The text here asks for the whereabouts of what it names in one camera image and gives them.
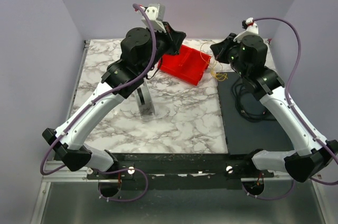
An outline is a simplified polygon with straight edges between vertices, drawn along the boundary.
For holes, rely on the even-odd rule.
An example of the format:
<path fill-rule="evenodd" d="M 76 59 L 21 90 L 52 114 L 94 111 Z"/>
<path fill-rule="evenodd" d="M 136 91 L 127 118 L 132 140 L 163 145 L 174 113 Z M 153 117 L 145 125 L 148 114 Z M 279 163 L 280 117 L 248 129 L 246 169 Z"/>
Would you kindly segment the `white plastic cable spool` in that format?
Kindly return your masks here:
<path fill-rule="evenodd" d="M 135 90 L 134 95 L 141 116 L 156 115 L 155 107 L 146 80 L 144 80 L 144 82 Z"/>

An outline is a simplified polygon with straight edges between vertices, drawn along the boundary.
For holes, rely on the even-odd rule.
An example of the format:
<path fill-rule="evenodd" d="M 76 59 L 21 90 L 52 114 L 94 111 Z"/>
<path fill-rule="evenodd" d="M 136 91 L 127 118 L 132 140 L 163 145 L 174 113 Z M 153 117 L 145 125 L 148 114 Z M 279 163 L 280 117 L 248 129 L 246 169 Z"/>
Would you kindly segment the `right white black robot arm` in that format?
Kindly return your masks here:
<path fill-rule="evenodd" d="M 225 40 L 210 46 L 215 60 L 230 65 L 240 76 L 245 89 L 274 116 L 294 148 L 288 152 L 255 150 L 247 157 L 257 170 L 285 172 L 297 182 L 311 179 L 337 155 L 337 141 L 328 141 L 320 133 L 313 136 L 302 124 L 305 121 L 310 126 L 300 109 L 287 102 L 283 80 L 265 65 L 268 46 L 264 40 L 254 34 L 239 42 L 235 37 L 230 33 Z"/>

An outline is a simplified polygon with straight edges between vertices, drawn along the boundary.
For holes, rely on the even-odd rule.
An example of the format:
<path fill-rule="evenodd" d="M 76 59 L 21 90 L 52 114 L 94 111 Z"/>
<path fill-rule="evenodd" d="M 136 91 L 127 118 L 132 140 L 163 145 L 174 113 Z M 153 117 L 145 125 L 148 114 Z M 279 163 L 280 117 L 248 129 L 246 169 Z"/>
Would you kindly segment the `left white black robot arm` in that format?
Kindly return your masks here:
<path fill-rule="evenodd" d="M 164 22 L 164 32 L 135 27 L 120 43 L 120 58 L 111 63 L 88 100 L 56 129 L 46 128 L 42 137 L 70 171 L 83 167 L 106 172 L 116 159 L 108 151 L 85 144 L 97 124 L 143 83 L 163 55 L 177 55 L 186 33 Z"/>

